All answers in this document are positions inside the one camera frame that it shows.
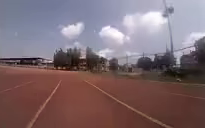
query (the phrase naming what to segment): blue sky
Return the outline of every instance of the blue sky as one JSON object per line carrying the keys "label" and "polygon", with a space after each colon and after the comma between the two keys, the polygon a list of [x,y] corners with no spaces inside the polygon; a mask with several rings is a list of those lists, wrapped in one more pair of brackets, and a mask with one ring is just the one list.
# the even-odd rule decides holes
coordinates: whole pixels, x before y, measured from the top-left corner
{"label": "blue sky", "polygon": [[[205,0],[167,0],[175,49],[205,35]],[[165,51],[162,0],[0,0],[0,57],[52,58],[56,48],[102,56]]]}

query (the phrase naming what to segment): white lane line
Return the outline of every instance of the white lane line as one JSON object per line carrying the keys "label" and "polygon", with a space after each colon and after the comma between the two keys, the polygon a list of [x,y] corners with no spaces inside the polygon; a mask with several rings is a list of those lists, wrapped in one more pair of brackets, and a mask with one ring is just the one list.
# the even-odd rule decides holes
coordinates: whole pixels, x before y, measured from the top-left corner
{"label": "white lane line", "polygon": [[144,117],[144,118],[146,118],[146,119],[148,119],[148,120],[150,120],[150,121],[152,121],[152,122],[154,122],[154,123],[160,125],[161,127],[163,127],[163,128],[173,128],[172,126],[169,126],[169,125],[167,125],[167,124],[164,124],[164,123],[162,123],[161,121],[159,121],[159,120],[157,120],[157,119],[155,119],[155,118],[153,118],[153,117],[150,117],[149,115],[147,115],[147,114],[145,114],[145,113],[143,113],[143,112],[141,112],[141,111],[139,111],[139,110],[137,110],[137,109],[135,109],[135,108],[129,106],[128,104],[126,104],[126,103],[124,103],[124,102],[118,100],[117,98],[115,98],[114,96],[108,94],[107,92],[105,92],[104,90],[100,89],[100,88],[97,87],[96,85],[94,85],[94,84],[92,84],[92,83],[90,83],[90,82],[88,82],[88,81],[86,81],[86,80],[84,80],[84,82],[86,82],[86,83],[88,83],[89,85],[93,86],[94,88],[96,88],[97,90],[99,90],[100,92],[102,92],[103,94],[107,95],[107,96],[110,97],[111,99],[113,99],[113,100],[115,100],[116,102],[120,103],[121,105],[127,107],[128,109],[132,110],[133,112],[135,112],[135,113],[141,115],[142,117]]}
{"label": "white lane line", "polygon": [[188,97],[188,98],[193,98],[193,99],[199,99],[199,100],[205,100],[205,97],[190,96],[190,95],[179,94],[179,93],[172,93],[172,92],[161,92],[161,93],[166,93],[166,94],[176,95],[176,96],[183,96],[183,97]]}
{"label": "white lane line", "polygon": [[2,91],[0,91],[0,94],[2,94],[2,93],[4,93],[4,92],[12,91],[12,90],[14,90],[14,89],[17,89],[17,88],[20,88],[20,87],[23,87],[23,86],[27,86],[27,85],[29,85],[30,83],[33,83],[33,81],[26,82],[26,83],[23,83],[23,84],[17,85],[17,86],[15,86],[15,87],[12,87],[12,88],[8,88],[8,89],[5,89],[5,90],[2,90]]}
{"label": "white lane line", "polygon": [[34,123],[36,122],[37,118],[39,117],[39,115],[41,114],[41,112],[44,110],[44,108],[46,107],[46,105],[48,104],[48,102],[51,100],[52,96],[55,94],[55,92],[57,91],[58,87],[60,86],[62,80],[60,80],[57,84],[57,86],[54,88],[54,90],[51,92],[51,94],[49,95],[49,97],[46,99],[46,101],[40,106],[40,108],[38,109],[37,113],[34,115],[34,117],[31,119],[31,121],[28,123],[26,128],[32,128]]}

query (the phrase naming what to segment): cloud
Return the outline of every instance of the cloud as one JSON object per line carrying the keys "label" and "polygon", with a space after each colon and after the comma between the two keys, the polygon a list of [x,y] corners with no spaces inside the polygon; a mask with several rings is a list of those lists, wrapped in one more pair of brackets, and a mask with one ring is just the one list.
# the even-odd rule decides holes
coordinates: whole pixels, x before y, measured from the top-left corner
{"label": "cloud", "polygon": [[85,26],[83,22],[78,22],[68,26],[59,25],[59,28],[61,28],[61,33],[63,36],[72,40],[76,39],[83,32]]}
{"label": "cloud", "polygon": [[14,36],[18,36],[18,32],[15,32],[15,33],[14,33]]}
{"label": "cloud", "polygon": [[204,36],[205,36],[205,32],[192,32],[190,35],[186,37],[185,41],[182,43],[183,47],[194,45],[196,40],[199,40]]}
{"label": "cloud", "polygon": [[154,33],[160,30],[165,23],[167,23],[167,19],[158,11],[144,14],[127,14],[122,20],[122,24],[126,27],[129,34],[134,34],[138,29],[145,29],[149,33]]}
{"label": "cloud", "polygon": [[102,56],[102,57],[108,57],[109,55],[111,55],[112,53],[114,52],[114,50],[110,49],[110,48],[105,48],[105,49],[102,49],[100,50],[99,52],[97,52],[97,54],[99,56]]}
{"label": "cloud", "polygon": [[125,54],[126,54],[127,56],[139,55],[138,52],[130,52],[130,51],[126,51]]}
{"label": "cloud", "polygon": [[73,44],[68,44],[68,45],[66,45],[65,46],[65,49],[68,49],[68,48],[80,48],[80,49],[86,49],[86,47],[85,46],[83,46],[81,43],[79,43],[78,41],[76,41],[76,42],[74,42]]}
{"label": "cloud", "polygon": [[104,42],[113,46],[123,45],[130,41],[130,37],[124,35],[118,29],[111,26],[103,27],[99,32],[99,36],[104,40]]}

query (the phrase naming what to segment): running track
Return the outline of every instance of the running track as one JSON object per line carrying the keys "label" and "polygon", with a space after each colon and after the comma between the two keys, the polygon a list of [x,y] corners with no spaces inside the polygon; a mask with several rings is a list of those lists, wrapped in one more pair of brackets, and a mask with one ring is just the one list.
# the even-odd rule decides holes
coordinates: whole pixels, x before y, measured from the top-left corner
{"label": "running track", "polygon": [[0,128],[205,128],[205,87],[0,66]]}

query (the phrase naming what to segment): distant building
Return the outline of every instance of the distant building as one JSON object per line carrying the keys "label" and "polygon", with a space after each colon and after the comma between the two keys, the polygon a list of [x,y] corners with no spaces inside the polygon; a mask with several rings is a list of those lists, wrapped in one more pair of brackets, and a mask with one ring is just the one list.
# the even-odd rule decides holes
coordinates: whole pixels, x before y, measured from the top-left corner
{"label": "distant building", "polygon": [[25,58],[0,58],[1,64],[19,64],[19,65],[45,65],[53,64],[49,59],[41,57],[25,57]]}
{"label": "distant building", "polygon": [[181,56],[180,64],[182,68],[196,68],[198,62],[196,61],[193,53],[190,53],[190,54]]}

